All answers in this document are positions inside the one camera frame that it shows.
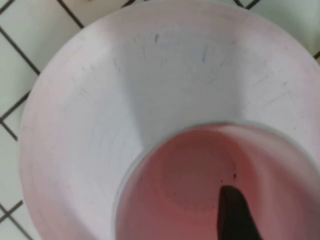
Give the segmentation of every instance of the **white ceramic bowl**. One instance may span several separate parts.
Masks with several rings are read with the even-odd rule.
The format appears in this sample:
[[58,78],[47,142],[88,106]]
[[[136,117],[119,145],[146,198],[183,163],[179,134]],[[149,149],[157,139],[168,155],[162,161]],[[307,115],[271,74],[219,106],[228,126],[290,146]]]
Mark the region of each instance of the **white ceramic bowl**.
[[114,240],[116,192],[166,136],[259,121],[320,159],[320,67],[268,21],[193,0],[137,4],[70,40],[25,107],[20,168],[44,240]]

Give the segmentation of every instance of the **dark object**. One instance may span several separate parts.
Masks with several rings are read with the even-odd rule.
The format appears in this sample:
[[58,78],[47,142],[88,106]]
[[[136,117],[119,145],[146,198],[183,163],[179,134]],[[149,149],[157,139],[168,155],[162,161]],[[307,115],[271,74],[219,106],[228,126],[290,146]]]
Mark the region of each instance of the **dark object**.
[[127,7],[131,4],[133,4],[136,0],[128,0],[121,8]]
[[262,240],[245,197],[233,186],[220,189],[217,232],[219,240]]

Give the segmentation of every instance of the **dark speck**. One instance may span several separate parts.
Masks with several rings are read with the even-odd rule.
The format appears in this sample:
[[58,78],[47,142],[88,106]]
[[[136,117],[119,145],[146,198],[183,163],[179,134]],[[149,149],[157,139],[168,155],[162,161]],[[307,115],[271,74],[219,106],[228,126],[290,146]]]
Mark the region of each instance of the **dark speck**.
[[207,59],[207,51],[208,51],[209,44],[207,43],[204,45],[203,53],[202,53],[202,62],[205,63]]
[[156,34],[154,37],[154,42],[157,43],[158,42],[158,38],[159,38],[159,34]]

